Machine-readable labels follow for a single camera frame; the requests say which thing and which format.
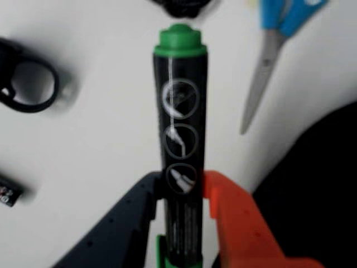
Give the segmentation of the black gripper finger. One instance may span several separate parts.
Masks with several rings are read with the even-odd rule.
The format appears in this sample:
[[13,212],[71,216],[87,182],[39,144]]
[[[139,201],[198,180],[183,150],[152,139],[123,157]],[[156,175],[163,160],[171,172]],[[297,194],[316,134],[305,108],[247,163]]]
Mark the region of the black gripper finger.
[[161,172],[141,178],[54,266],[143,267],[161,178]]

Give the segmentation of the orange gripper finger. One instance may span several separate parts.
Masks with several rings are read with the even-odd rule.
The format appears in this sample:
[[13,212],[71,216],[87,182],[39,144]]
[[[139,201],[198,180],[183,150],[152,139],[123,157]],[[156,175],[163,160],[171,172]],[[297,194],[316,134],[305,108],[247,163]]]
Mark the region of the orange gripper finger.
[[253,197],[224,174],[205,172],[203,194],[216,222],[220,267],[322,267],[309,257],[287,257]]

